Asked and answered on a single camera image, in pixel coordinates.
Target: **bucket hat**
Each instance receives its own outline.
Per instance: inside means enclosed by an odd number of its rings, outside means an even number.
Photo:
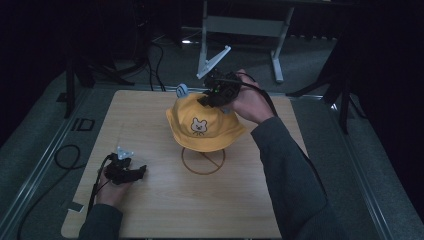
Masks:
[[[197,100],[203,96],[203,93],[189,93],[178,98],[166,110],[166,116],[181,146],[198,152],[218,151],[235,142],[246,128],[233,111],[224,113],[219,108],[200,104]]]

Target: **gray sleeve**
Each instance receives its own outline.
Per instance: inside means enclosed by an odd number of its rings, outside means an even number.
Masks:
[[[82,225],[78,239],[118,239],[122,213],[106,204],[95,204]]]
[[[270,118],[251,134],[260,150],[282,238],[346,239],[316,175],[281,119]]]

